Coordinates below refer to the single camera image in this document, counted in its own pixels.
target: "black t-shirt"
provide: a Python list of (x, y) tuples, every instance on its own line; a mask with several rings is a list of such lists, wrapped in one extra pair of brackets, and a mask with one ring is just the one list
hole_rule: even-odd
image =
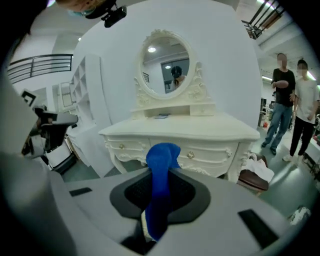
[(271, 83), (278, 82), (281, 80), (287, 81), (289, 83), (289, 86), (287, 88), (276, 87), (275, 102), (282, 104), (286, 107), (292, 107), (294, 103), (290, 101), (290, 94), (292, 94), (292, 91), (296, 88), (295, 75), (291, 70), (288, 70), (287, 72), (282, 72), (279, 68), (276, 68), (273, 71)]

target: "white vanity table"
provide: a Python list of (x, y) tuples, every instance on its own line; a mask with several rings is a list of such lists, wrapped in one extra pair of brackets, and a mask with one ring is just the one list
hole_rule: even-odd
[[(179, 42), (187, 50), (190, 63), (183, 83), (168, 94), (156, 93), (142, 74), (145, 52), (163, 37)], [(260, 134), (236, 118), (215, 110), (201, 77), (201, 65), (188, 42), (176, 33), (156, 29), (143, 43), (137, 69), (136, 109), (132, 110), (132, 118), (99, 132), (116, 168), (125, 173), (121, 162), (130, 160), (139, 160), (145, 165), (152, 146), (169, 142), (181, 148), (177, 160), (182, 169), (213, 177), (227, 174), (227, 179), (236, 183), (250, 145)], [(159, 114), (170, 115), (155, 118)]]

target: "black pants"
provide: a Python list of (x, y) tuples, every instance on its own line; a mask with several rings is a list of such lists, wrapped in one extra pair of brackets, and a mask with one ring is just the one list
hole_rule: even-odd
[(295, 123), (294, 123), (291, 148), (290, 148), (290, 156), (292, 157), (294, 156), (301, 134), (302, 134), (302, 145), (298, 155), (302, 156), (308, 148), (308, 145), (312, 138), (313, 133), (314, 133), (314, 125), (312, 123), (303, 121), (299, 117), (296, 117)]

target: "oval mirror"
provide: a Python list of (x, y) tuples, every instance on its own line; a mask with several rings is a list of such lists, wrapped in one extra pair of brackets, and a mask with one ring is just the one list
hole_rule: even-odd
[(175, 38), (158, 37), (146, 48), (142, 61), (142, 76), (146, 85), (157, 94), (176, 90), (189, 71), (189, 54)]

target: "jeans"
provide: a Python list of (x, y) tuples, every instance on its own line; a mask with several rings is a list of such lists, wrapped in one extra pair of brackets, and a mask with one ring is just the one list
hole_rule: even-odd
[(299, 117), (296, 117), (295, 123), (294, 123), (293, 135), (292, 135), (291, 148), (290, 148), (290, 156), (292, 157), (296, 152), (301, 134), (302, 134), (302, 138), (301, 138), (302, 145), (298, 153), (299, 156), (302, 156), (308, 148), (309, 142), (312, 138), (312, 135), (314, 134), (314, 124), (303, 121)]
[(265, 146), (271, 142), (280, 123), (279, 131), (277, 132), (270, 147), (271, 149), (274, 149), (274, 150), (277, 149), (282, 139), (282, 136), (286, 133), (289, 127), (291, 116), (292, 116), (292, 106), (285, 106), (279, 103), (274, 104), (273, 113), (271, 117), (271, 124), (266, 134), (265, 141), (263, 143)]

